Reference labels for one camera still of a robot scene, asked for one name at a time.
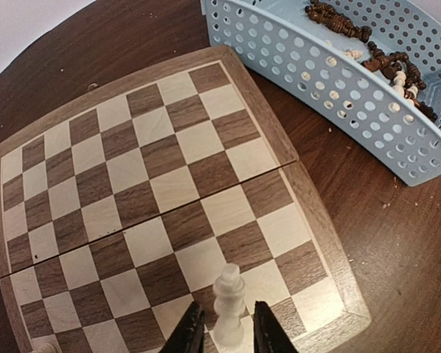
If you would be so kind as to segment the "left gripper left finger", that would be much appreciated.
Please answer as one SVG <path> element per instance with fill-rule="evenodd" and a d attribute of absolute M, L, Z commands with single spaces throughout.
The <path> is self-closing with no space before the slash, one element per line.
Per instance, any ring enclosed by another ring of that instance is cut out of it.
<path fill-rule="evenodd" d="M 203 353 L 205 311 L 194 301 L 186 309 L 161 353 Z"/>

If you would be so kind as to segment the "white queen chess piece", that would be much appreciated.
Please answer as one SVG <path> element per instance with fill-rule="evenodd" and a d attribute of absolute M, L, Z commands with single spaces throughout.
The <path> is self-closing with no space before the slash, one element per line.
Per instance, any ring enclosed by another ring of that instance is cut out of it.
<path fill-rule="evenodd" d="M 240 276 L 239 265 L 227 263 L 212 288 L 213 308 L 218 316 L 213 328 L 214 339 L 228 348 L 239 346 L 244 336 L 240 317 L 246 309 L 245 281 Z"/>

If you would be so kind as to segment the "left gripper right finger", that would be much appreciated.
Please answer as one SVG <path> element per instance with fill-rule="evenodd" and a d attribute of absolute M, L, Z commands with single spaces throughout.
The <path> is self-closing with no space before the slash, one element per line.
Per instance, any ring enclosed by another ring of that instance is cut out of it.
<path fill-rule="evenodd" d="M 264 301 L 255 302 L 255 353 L 298 353 L 281 324 Z"/>

